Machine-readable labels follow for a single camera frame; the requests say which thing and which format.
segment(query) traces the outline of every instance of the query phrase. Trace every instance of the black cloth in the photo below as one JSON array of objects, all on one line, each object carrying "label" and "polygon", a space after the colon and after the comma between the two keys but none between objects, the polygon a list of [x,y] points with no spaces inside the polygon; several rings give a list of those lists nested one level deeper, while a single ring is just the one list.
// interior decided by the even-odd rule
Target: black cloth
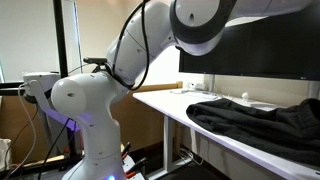
[{"label": "black cloth", "polygon": [[263,111],[228,99],[187,108],[188,117],[204,129],[257,149],[301,163],[320,166],[320,101]]}]

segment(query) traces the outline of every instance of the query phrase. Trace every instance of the white table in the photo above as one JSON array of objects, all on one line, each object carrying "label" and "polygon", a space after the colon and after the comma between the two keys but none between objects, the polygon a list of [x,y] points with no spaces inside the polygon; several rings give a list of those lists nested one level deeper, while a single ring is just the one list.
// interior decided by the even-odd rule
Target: white table
[{"label": "white table", "polygon": [[[176,120],[185,126],[194,129],[195,131],[201,133],[202,135],[208,137],[212,141],[215,141],[222,146],[230,149],[231,151],[249,159],[261,167],[285,178],[285,179],[320,179],[319,170],[320,168],[310,168],[291,161],[285,160],[278,156],[266,153],[264,151],[258,150],[231,138],[223,135],[217,135],[211,133],[192,120],[190,120],[186,114],[186,109],[190,104],[208,101],[209,99],[204,99],[200,97],[194,97],[186,94],[176,94],[172,93],[171,90],[153,91],[153,92],[143,92],[135,93],[133,97],[142,101],[143,103],[149,105],[150,107],[160,111],[165,115],[164,119],[164,169],[156,172],[153,177],[159,177],[166,172],[174,170],[172,166],[175,164],[171,163],[171,153],[172,147],[172,137],[173,137],[173,120]],[[247,102],[242,99],[232,98],[234,102],[242,105],[250,106],[251,103],[257,102]]]}]

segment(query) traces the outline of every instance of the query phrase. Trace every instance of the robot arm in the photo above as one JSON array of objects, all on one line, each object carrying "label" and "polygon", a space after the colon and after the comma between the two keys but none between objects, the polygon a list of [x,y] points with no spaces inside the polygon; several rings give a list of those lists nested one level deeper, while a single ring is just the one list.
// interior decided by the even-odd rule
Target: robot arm
[{"label": "robot arm", "polygon": [[170,7],[150,1],[145,7],[147,53],[141,13],[128,21],[121,46],[107,51],[107,72],[79,74],[55,83],[52,102],[81,129],[85,158],[64,179],[126,179],[120,153],[120,127],[110,106],[122,99],[136,78],[168,46],[193,55],[211,51],[225,24],[237,17],[269,16],[298,11],[312,0],[173,0]]}]

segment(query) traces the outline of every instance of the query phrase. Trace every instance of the black monitor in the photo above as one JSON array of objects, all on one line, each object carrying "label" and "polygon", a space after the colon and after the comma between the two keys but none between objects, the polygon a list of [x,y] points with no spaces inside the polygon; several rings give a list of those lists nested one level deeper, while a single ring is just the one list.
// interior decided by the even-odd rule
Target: black monitor
[{"label": "black monitor", "polygon": [[204,56],[180,52],[180,72],[320,80],[320,3],[226,27]]}]

